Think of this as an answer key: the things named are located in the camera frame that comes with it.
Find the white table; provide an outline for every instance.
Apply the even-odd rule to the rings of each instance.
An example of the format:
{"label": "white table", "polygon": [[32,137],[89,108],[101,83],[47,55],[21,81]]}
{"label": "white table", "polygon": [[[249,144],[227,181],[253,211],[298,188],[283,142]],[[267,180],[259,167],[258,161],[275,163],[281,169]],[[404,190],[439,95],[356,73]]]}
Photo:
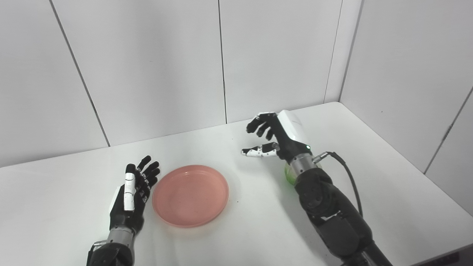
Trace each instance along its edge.
{"label": "white table", "polygon": [[[374,239],[396,266],[473,243],[473,217],[340,103],[294,111],[314,153],[336,151],[353,172]],[[223,213],[193,229],[174,228],[151,204],[135,243],[136,266],[338,266],[320,240],[277,158],[247,158],[261,144],[247,121],[0,168],[0,265],[84,266],[108,235],[108,208],[125,166],[147,154],[162,174],[203,164],[227,179]],[[325,171],[352,202],[333,159]]]}

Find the robotic arm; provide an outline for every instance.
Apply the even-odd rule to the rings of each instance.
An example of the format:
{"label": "robotic arm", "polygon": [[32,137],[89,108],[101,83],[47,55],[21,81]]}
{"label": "robotic arm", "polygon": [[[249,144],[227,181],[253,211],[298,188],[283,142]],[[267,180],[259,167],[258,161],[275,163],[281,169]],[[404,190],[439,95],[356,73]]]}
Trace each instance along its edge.
{"label": "robotic arm", "polygon": [[347,266],[392,266],[373,241],[361,206],[358,212],[327,173],[316,166],[331,155],[344,165],[351,177],[345,162],[334,152],[314,157],[301,122],[287,110],[279,114],[259,113],[246,131],[254,133],[258,129],[256,134],[261,137],[268,128],[266,139],[270,141],[275,136],[278,143],[242,149],[242,154],[249,157],[277,155],[291,165],[298,175],[294,187],[300,204],[330,252]]}
{"label": "robotic arm", "polygon": [[136,167],[129,164],[125,171],[125,184],[116,193],[110,212],[110,233],[107,240],[92,245],[87,266],[132,266],[133,240],[144,224],[143,212],[153,185],[158,182],[159,163],[151,163],[148,155]]}

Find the white wall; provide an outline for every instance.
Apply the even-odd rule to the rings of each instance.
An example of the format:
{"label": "white wall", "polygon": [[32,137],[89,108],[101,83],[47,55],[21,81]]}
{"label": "white wall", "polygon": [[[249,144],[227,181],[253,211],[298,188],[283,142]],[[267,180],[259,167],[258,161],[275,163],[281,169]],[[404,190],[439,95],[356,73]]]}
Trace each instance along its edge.
{"label": "white wall", "polygon": [[324,102],[341,4],[220,0],[229,122]]}
{"label": "white wall", "polygon": [[[117,145],[336,100],[360,0],[221,0],[223,51],[217,0],[51,2]],[[0,166],[105,147],[50,3],[0,9]]]}
{"label": "white wall", "polygon": [[324,103],[338,102],[362,0],[342,1]]}
{"label": "white wall", "polygon": [[473,215],[473,97],[443,142],[426,176]]}
{"label": "white wall", "polygon": [[0,167],[106,147],[48,1],[0,1]]}
{"label": "white wall", "polygon": [[216,0],[55,0],[111,145],[225,123]]}
{"label": "white wall", "polygon": [[364,1],[341,102],[421,171],[473,84],[471,10]]}

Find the black arm segment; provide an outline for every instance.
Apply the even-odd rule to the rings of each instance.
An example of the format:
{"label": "black arm segment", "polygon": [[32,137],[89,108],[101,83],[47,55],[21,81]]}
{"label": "black arm segment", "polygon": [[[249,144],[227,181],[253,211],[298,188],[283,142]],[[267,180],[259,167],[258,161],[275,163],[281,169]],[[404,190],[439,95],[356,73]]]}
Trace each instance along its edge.
{"label": "black arm segment", "polygon": [[132,266],[131,249],[120,243],[107,243],[99,249],[89,252],[87,266]]}
{"label": "black arm segment", "polygon": [[300,174],[299,201],[330,252],[347,266],[392,266],[373,241],[370,227],[320,168]]}

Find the pink plate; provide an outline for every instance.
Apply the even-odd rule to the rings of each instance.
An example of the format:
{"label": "pink plate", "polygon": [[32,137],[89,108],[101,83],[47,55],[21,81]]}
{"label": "pink plate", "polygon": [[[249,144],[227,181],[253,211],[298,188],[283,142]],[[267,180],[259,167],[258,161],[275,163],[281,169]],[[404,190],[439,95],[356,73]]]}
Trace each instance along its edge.
{"label": "pink plate", "polygon": [[228,200],[228,184],[217,170],[188,165],[161,179],[153,193],[153,208],[177,227],[195,227],[217,217]]}

